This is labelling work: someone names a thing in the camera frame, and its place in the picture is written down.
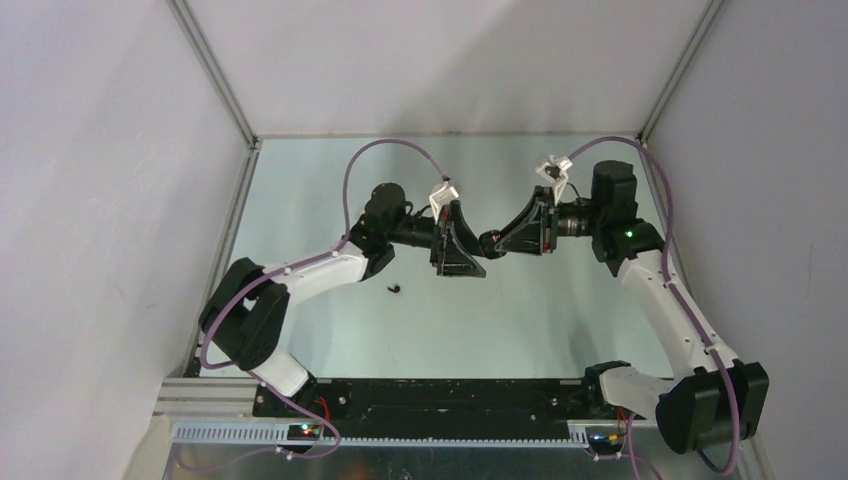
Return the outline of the black earbud charging case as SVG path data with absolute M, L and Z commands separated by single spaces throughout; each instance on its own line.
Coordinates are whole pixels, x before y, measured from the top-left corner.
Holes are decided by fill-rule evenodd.
M 497 248 L 500 238 L 501 232 L 499 230 L 489 230 L 479 236 L 480 250 L 485 258 L 495 260 L 506 255 L 505 252 Z

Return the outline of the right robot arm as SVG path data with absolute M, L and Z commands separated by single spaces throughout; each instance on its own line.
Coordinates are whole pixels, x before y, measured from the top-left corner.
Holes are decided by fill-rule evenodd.
M 637 215 L 632 165 L 602 161 L 593 169 L 591 195 L 560 200 L 568 185 L 566 157 L 538 168 L 547 185 L 535 187 L 525 208 L 503 229 L 480 237 L 487 257 L 541 256 L 561 237 L 588 237 L 598 262 L 633 292 L 672 369 L 669 379 L 639 372 L 624 361 L 586 369 L 585 411 L 606 418 L 619 407 L 657 423 L 672 451 L 683 454 L 742 442 L 757 432 L 769 377 L 745 363 L 718 335 L 672 268 L 664 239 Z

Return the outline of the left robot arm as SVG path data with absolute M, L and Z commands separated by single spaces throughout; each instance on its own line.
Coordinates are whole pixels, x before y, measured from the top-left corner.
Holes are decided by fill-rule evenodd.
M 406 245 L 426 249 L 437 275 L 483 278 L 486 254 L 467 225 L 453 194 L 435 203 L 426 217 L 415 212 L 402 187 L 383 183 L 372 191 L 346 242 L 337 250 L 282 267 L 248 258 L 235 261 L 207 301 L 199 326 L 229 364 L 256 376 L 278 392 L 277 402 L 292 416 L 316 403 L 310 372 L 279 340 L 287 310 L 337 287 L 380 273 Z

